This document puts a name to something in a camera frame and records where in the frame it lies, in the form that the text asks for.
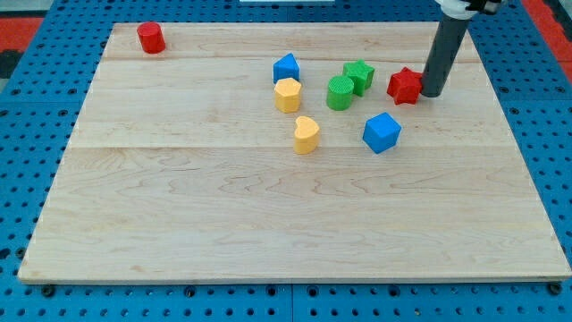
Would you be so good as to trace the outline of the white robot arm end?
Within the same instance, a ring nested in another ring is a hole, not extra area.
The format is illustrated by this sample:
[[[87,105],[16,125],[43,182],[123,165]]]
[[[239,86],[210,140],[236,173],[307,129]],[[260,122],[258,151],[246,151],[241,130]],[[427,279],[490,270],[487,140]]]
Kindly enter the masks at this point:
[[[470,20],[476,14],[496,14],[506,0],[435,0],[442,12],[456,20]]]

